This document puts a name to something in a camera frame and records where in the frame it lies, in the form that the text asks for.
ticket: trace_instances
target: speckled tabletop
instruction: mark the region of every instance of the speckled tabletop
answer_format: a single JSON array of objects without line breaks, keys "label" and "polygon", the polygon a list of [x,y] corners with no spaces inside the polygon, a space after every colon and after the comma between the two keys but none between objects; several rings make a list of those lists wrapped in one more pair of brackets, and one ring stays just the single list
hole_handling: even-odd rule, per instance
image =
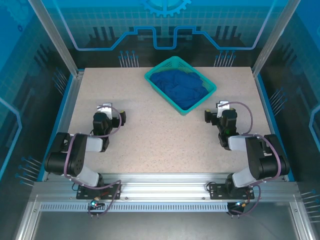
[{"label": "speckled tabletop", "polygon": [[[126,124],[113,136],[106,152],[87,152],[85,164],[99,173],[229,173],[248,165],[245,152],[224,150],[218,129],[206,123],[204,111],[219,100],[240,101],[253,113],[252,133],[270,129],[249,67],[196,67],[217,86],[216,92],[181,116],[144,75],[149,67],[86,68],[69,133],[89,134],[98,105],[112,103],[126,112]],[[236,109],[237,130],[250,126],[248,111]]]}]

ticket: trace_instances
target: blue cloth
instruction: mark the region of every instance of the blue cloth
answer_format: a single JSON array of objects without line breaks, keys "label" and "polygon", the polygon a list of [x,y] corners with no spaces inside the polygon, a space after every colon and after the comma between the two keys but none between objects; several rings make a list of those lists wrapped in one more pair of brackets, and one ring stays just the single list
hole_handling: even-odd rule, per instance
[{"label": "blue cloth", "polygon": [[180,70],[155,72],[150,80],[183,110],[191,108],[209,93],[195,72],[185,73]]}]

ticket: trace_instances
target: teal plastic basket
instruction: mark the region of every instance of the teal plastic basket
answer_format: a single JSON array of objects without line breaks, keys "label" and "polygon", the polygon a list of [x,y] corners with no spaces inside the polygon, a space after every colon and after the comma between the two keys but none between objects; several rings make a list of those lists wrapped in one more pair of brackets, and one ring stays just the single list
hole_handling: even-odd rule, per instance
[{"label": "teal plastic basket", "polygon": [[[199,77],[202,80],[202,86],[205,87],[208,90],[208,94],[204,96],[200,101],[198,101],[195,105],[190,107],[187,110],[183,110],[181,107],[179,107],[174,101],[172,101],[163,91],[161,91],[151,80],[150,77],[153,73],[159,73],[163,71],[168,71],[168,70],[174,70],[178,69],[180,71],[183,71],[185,73],[196,73],[199,75]],[[180,57],[178,56],[172,56],[169,59],[163,61],[162,63],[158,64],[154,68],[152,68],[150,71],[148,71],[145,75],[144,78],[151,84],[153,89],[160,94],[171,106],[173,106],[181,115],[186,115],[189,113],[191,110],[195,109],[198,107],[200,104],[202,104],[207,98],[209,98],[216,90],[217,87],[216,85],[210,81],[208,78],[203,76],[200,72],[195,70],[192,66],[190,66],[188,63],[183,61]]]}]

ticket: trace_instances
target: transparent wall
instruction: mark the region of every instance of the transparent wall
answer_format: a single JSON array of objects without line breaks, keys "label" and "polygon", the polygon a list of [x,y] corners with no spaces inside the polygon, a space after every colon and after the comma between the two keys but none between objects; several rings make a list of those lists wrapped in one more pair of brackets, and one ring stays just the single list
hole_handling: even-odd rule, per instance
[{"label": "transparent wall", "polygon": [[[260,72],[302,193],[320,192],[320,5],[302,0]],[[307,207],[316,206],[316,197]],[[318,207],[310,216],[319,216]]]},{"label": "transparent wall", "polygon": [[43,2],[79,68],[151,67],[171,56],[228,67],[253,66],[287,0]]},{"label": "transparent wall", "polygon": [[9,240],[39,173],[70,73],[28,1],[0,1],[0,32],[0,238]]}]

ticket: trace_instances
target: metal base plate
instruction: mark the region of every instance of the metal base plate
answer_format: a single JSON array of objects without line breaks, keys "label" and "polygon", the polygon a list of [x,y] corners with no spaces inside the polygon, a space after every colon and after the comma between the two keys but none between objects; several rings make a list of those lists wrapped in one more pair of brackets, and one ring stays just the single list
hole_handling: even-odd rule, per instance
[{"label": "metal base plate", "polygon": [[[101,200],[112,200],[112,198],[114,197],[114,195],[116,193],[118,185],[119,184],[115,184],[111,187],[108,187],[108,188],[102,189],[102,190],[93,190],[93,189],[89,189],[89,188],[86,188],[84,186],[79,185],[78,190],[77,190],[77,194],[76,194],[76,199],[92,200],[95,197],[101,196]],[[119,188],[119,193],[117,193],[117,195],[115,196],[115,199],[116,200],[120,199],[120,195],[121,195],[121,186]]]},{"label": "metal base plate", "polygon": [[[230,200],[232,199],[230,195],[227,193],[226,185],[224,183],[210,183],[208,185],[208,190],[210,192],[210,199],[211,200]],[[233,197],[237,200],[247,200],[248,195],[247,194],[239,194],[237,196]],[[249,193],[250,199],[255,199],[254,192]]]}]

